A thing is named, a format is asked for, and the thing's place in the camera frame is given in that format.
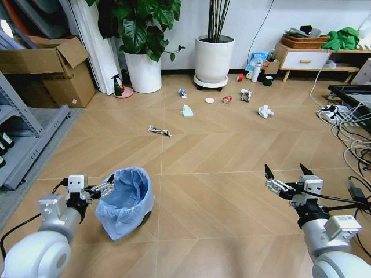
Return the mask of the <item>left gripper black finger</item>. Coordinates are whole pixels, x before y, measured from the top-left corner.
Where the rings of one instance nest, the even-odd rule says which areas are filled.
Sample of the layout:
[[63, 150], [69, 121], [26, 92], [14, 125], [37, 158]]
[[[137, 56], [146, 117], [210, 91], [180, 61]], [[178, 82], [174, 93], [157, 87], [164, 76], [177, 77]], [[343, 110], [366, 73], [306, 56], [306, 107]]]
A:
[[87, 186], [85, 191], [89, 194], [92, 200], [101, 199], [114, 191], [114, 177], [112, 174], [105, 182], [96, 186]]

